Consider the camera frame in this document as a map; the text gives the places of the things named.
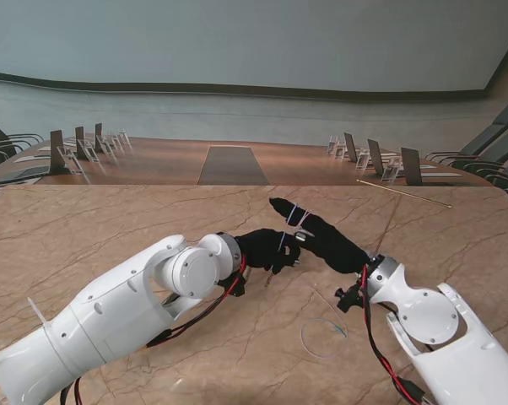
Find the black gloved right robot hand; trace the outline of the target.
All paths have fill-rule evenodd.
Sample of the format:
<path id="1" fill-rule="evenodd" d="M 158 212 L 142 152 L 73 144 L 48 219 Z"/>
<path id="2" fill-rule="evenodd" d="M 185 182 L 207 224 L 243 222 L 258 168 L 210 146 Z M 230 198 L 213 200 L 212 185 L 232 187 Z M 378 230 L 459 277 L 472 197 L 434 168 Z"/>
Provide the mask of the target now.
<path id="1" fill-rule="evenodd" d="M 299 247 L 323 259 L 333 270 L 344 274 L 360 273 L 370 263 L 364 250 L 320 216 L 280 197 L 270 197 L 269 202 L 287 225 L 300 228 L 305 234 L 304 240 L 294 236 Z"/>

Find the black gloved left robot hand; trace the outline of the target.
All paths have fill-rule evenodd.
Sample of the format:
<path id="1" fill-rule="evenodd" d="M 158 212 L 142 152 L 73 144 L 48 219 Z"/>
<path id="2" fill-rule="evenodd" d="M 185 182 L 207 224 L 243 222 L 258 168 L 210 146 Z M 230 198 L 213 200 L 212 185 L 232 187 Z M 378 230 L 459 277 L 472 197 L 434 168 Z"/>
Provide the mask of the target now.
<path id="1" fill-rule="evenodd" d="M 284 267 L 293 267 L 300 258 L 300 247 L 295 238 L 283 231 L 257 229 L 239 235 L 235 240 L 249 267 L 263 268 L 278 274 Z"/>

